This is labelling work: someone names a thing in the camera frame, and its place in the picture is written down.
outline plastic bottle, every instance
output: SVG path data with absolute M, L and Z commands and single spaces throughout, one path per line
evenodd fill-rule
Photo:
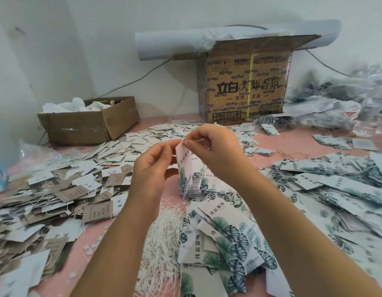
M 374 88 L 362 103 L 353 133 L 360 137 L 372 136 L 382 118 L 382 86 Z

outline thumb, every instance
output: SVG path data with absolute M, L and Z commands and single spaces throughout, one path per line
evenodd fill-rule
M 168 144 L 166 144 L 164 149 L 161 152 L 159 159 L 155 162 L 153 166 L 156 167 L 156 169 L 159 169 L 165 172 L 168 166 L 170 165 L 171 161 L 172 161 L 172 149 Z
M 210 151 L 199 142 L 195 140 L 184 140 L 183 145 L 200 159 L 202 159 L 203 162 L 208 161 Z

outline yellow strap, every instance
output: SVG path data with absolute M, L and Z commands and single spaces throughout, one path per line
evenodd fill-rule
M 246 119 L 249 117 L 250 94 L 251 94 L 251 90 L 252 90 L 252 69 L 253 69 L 253 53 L 250 56 L 250 74 L 249 74 L 249 89 L 248 89 L 248 92 L 247 92 Z

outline large cardboard box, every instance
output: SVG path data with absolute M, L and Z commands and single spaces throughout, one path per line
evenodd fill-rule
M 134 97 L 85 100 L 122 100 L 98 112 L 63 112 L 38 114 L 50 143 L 60 146 L 97 145 L 115 140 L 140 120 Z
M 238 124 L 283 112 L 292 53 L 319 35 L 218 41 L 197 60 L 199 113 L 206 122 Z

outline white wall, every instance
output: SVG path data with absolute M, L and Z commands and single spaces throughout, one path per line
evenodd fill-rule
M 37 143 L 39 106 L 0 27 L 0 158 L 18 158 L 17 139 Z
M 97 94 L 139 78 L 161 61 L 140 62 L 134 32 L 340 19 L 341 36 L 312 50 L 349 72 L 361 62 L 382 62 L 382 0 L 68 0 Z M 321 66 L 305 51 L 293 57 L 289 84 Z M 142 116 L 198 111 L 195 63 L 169 62 L 112 96 L 133 95 Z
M 0 23 L 39 104 L 95 97 L 66 0 L 0 0 Z

